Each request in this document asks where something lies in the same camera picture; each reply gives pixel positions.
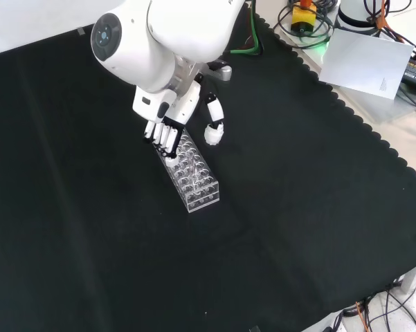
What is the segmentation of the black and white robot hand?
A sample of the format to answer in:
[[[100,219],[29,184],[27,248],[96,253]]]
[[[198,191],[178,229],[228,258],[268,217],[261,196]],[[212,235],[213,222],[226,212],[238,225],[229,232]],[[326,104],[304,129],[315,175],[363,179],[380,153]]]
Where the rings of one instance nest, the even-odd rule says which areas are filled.
[[[147,121],[144,140],[154,145],[168,167],[178,164],[177,148],[183,130],[200,101],[203,78],[202,74],[196,75],[188,91],[181,97],[170,89],[158,93],[136,89],[132,109]]]

